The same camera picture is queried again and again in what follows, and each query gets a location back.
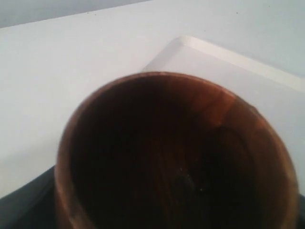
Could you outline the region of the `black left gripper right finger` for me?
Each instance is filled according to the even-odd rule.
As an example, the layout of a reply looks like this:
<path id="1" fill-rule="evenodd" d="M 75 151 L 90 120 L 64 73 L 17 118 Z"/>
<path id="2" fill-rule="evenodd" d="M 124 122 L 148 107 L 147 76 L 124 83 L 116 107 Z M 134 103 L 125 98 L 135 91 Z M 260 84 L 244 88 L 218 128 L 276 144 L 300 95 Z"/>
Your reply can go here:
<path id="1" fill-rule="evenodd" d="M 301 194 L 299 195 L 299 209 L 296 228 L 305 229 L 305 197 Z"/>

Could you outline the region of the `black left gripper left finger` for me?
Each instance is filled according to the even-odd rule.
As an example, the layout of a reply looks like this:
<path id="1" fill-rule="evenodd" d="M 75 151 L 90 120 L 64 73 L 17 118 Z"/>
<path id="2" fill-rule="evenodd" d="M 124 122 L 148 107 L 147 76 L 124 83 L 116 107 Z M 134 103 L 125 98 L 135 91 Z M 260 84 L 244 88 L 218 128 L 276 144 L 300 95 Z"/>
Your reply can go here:
<path id="1" fill-rule="evenodd" d="M 0 199 L 2 229 L 56 229 L 54 167 Z"/>

